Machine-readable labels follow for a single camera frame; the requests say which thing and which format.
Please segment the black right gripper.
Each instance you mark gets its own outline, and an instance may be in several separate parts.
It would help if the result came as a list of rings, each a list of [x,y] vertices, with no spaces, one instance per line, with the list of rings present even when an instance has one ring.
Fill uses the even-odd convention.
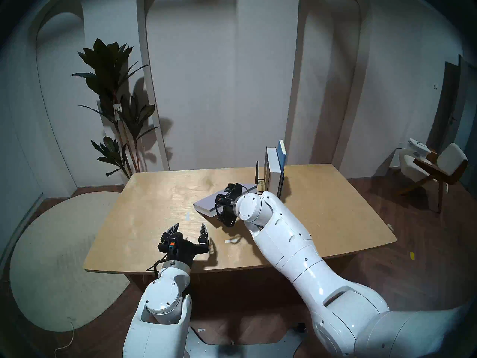
[[[222,212],[224,208],[233,208],[236,201],[242,196],[243,186],[239,183],[229,183],[226,191],[217,194],[217,212]]]

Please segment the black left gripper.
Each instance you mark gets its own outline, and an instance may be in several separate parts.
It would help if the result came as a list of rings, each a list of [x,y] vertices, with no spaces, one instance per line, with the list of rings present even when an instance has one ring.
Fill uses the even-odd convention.
[[[208,230],[206,225],[202,223],[198,243],[194,244],[184,239],[182,233],[178,233],[178,227],[179,223],[176,223],[163,232],[158,250],[165,253],[168,260],[179,261],[191,267],[196,255],[209,252]]]

